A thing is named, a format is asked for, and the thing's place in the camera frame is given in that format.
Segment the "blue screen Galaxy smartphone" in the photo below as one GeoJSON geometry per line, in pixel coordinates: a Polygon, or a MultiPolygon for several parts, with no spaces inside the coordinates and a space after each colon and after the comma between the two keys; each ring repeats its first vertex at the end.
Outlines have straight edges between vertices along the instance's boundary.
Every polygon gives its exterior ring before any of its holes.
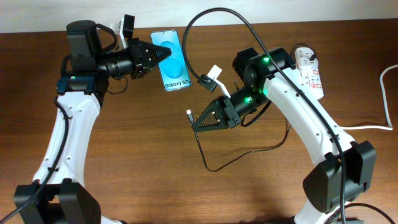
{"type": "Polygon", "coordinates": [[[161,61],[158,66],[165,91],[190,87],[191,80],[177,31],[155,31],[150,34],[150,39],[154,45],[167,47],[171,50],[171,55],[161,61]]]}

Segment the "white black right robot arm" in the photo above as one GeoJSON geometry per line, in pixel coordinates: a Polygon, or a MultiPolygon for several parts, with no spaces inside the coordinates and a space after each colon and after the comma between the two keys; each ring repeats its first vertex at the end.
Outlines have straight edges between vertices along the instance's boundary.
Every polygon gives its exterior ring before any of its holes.
{"type": "Polygon", "coordinates": [[[268,54],[253,48],[240,51],[233,68],[244,88],[232,94],[225,90],[198,119],[187,111],[194,132],[233,128],[262,104],[275,104],[298,133],[315,166],[303,180],[307,196],[303,208],[278,223],[336,222],[337,215],[370,188],[375,148],[369,141],[356,142],[334,122],[304,85],[283,48],[268,54]]]}

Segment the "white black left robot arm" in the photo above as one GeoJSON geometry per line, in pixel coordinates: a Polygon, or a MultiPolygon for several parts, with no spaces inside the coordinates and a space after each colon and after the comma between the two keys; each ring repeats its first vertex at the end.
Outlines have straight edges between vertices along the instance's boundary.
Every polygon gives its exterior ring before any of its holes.
{"type": "Polygon", "coordinates": [[[171,51],[133,37],[134,19],[125,16],[120,34],[103,47],[98,32],[109,27],[91,20],[67,25],[69,54],[63,59],[54,103],[57,117],[45,157],[32,183],[14,194],[24,223],[110,223],[85,189],[88,143],[110,79],[142,78],[171,51]]]}

